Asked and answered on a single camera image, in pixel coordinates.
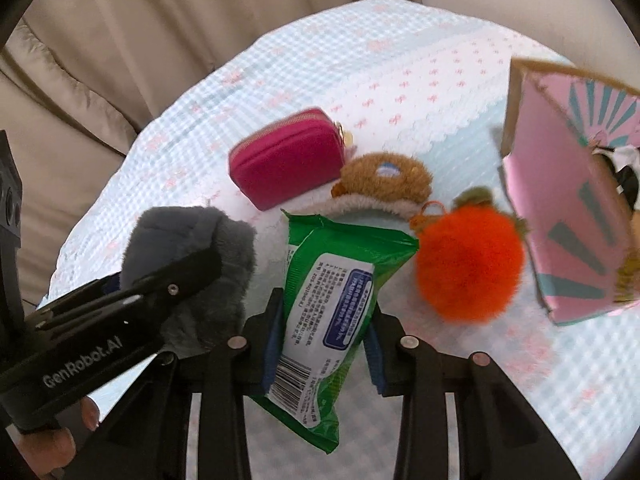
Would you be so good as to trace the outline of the person's left hand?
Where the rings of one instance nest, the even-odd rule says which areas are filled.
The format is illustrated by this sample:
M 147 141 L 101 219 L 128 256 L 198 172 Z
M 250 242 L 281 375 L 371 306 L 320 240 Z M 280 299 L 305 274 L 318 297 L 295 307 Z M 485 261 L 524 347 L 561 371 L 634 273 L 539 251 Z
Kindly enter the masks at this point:
M 76 442 L 68 428 L 21 434 L 10 427 L 8 435 L 39 479 L 53 479 L 52 472 L 67 466 L 76 454 Z

